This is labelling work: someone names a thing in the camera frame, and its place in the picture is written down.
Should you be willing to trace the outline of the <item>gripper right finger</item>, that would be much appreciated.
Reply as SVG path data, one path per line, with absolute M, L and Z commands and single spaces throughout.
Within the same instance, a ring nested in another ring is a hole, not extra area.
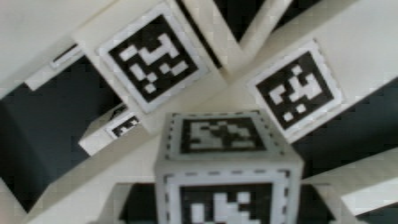
M 329 184 L 302 184 L 301 224 L 358 224 L 342 197 Z

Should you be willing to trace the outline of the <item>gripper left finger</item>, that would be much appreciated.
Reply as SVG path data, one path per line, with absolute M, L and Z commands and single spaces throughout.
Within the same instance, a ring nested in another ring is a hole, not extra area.
M 95 224 L 157 224 L 153 183 L 118 183 Z

